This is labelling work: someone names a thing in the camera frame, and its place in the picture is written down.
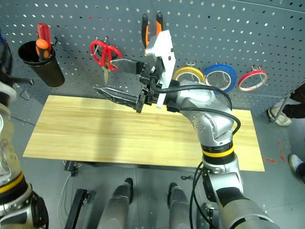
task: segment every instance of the red scissors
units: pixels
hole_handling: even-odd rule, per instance
[[[101,54],[101,59],[100,60],[96,56],[96,48],[98,46],[102,47],[102,54]],[[111,61],[112,61],[112,52],[116,53],[119,58],[122,58],[122,53],[116,47],[114,47],[112,45],[107,45],[105,42],[96,40],[96,41],[92,41],[91,42],[91,44],[90,44],[90,51],[93,54],[93,58],[96,60],[96,62],[100,66],[105,67],[106,61],[107,61],[106,60],[106,54],[107,54],[108,55],[108,64],[107,64],[108,65],[108,69],[110,71],[118,69],[117,67],[114,67],[111,64]]]

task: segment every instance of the blue tape roll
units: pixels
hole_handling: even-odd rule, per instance
[[[235,84],[236,84],[236,81],[237,81],[237,73],[236,71],[234,70],[234,68],[232,68],[231,66],[229,65],[226,65],[226,64],[223,64],[223,63],[220,63],[220,64],[214,64],[208,68],[206,68],[204,71],[203,71],[203,74],[205,75],[205,77],[207,78],[207,75],[210,74],[210,73],[213,73],[213,72],[217,72],[217,71],[222,71],[222,72],[225,72],[229,75],[229,77],[231,78],[231,83],[229,85],[228,88],[224,89],[224,92],[229,92],[231,90],[233,90]]]

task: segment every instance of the gray floor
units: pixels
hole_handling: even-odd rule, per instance
[[[19,100],[11,105],[13,115],[30,123],[36,123],[42,105],[35,100]],[[63,171],[63,163],[58,160],[23,158],[22,153],[34,129],[31,124],[13,120],[16,152],[20,155],[21,166],[26,179],[41,195],[47,205],[50,229],[60,228],[57,219],[57,204],[62,186],[68,176]],[[289,127],[279,127],[270,123],[266,114],[254,119],[265,172],[242,171],[244,194],[256,201],[269,216],[283,229],[303,228],[305,211],[305,185],[291,173],[287,157],[298,154],[305,160],[305,119],[293,120]],[[139,168],[136,166],[83,165],[79,174],[71,178],[67,185],[66,209],[69,211],[71,199],[76,189],[91,191],[88,203],[82,208],[77,228],[96,228],[99,217],[115,188],[131,177],[134,180],[134,202],[130,205],[128,228],[160,229],[168,227],[169,210],[166,205],[168,186],[179,184],[189,198],[191,181],[181,180],[181,176],[192,175],[193,170],[179,171],[174,168]],[[197,193],[200,201],[205,201],[202,184]],[[64,204],[60,206],[61,223],[65,224]]]

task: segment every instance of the screwdriver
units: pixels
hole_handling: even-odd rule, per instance
[[[36,52],[40,61],[44,61],[49,58],[49,44],[44,39],[38,39],[36,41]]]

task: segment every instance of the cable connector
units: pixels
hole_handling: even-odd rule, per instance
[[[172,100],[168,101],[166,108],[167,111],[170,112],[180,112],[180,106],[178,106],[178,104],[173,102]]]

